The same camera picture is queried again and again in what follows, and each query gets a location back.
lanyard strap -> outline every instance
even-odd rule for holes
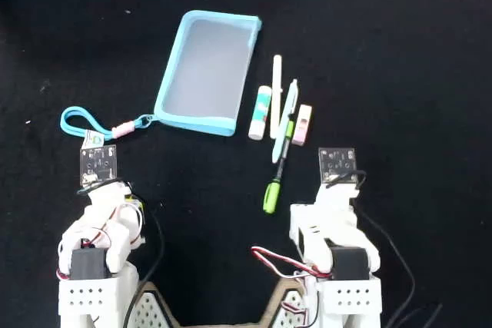
[[[157,118],[153,114],[143,114],[137,119],[135,119],[134,121],[128,121],[120,124],[117,127],[113,127],[111,130],[106,130],[84,108],[82,107],[66,108],[63,111],[63,113],[61,113],[60,128],[67,134],[71,134],[72,136],[79,136],[79,137],[85,137],[85,132],[87,130],[84,128],[79,128],[68,124],[67,120],[70,117],[85,118],[97,132],[105,136],[105,141],[109,141],[124,136],[126,134],[129,134],[135,131],[136,128],[147,128],[148,126],[151,125],[153,121],[157,120]]]

white glue stick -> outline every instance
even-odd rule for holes
[[[280,93],[282,92],[282,56],[274,56],[273,74],[271,76],[271,116],[270,138],[277,138],[280,124]]]
[[[249,126],[248,136],[252,140],[261,140],[263,138],[264,126],[270,107],[271,88],[270,86],[260,86],[258,96],[254,104],[253,118]]]

pink eraser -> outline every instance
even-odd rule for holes
[[[295,124],[292,144],[299,146],[304,145],[306,135],[308,134],[309,120],[311,119],[312,110],[313,108],[311,106],[305,104],[302,104],[299,107],[298,121]]]

green highlighter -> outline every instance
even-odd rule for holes
[[[264,193],[263,210],[265,213],[273,214],[275,212],[278,195],[280,193],[280,181],[282,179],[282,172],[284,171],[284,165],[285,161],[287,160],[287,152],[289,151],[293,132],[294,122],[289,121],[287,132],[285,134],[284,146],[282,148],[282,155],[278,162],[277,173],[275,174],[272,182],[267,186],[267,190]]]

light blue pen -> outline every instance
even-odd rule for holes
[[[289,92],[287,93],[287,99],[285,99],[284,110],[282,111],[282,118],[278,125],[277,138],[275,139],[274,150],[271,152],[271,162],[277,163],[278,158],[282,152],[282,146],[284,145],[285,134],[287,133],[287,126],[289,123],[289,117],[295,112],[295,105],[298,102],[298,80],[294,79],[289,86]]]

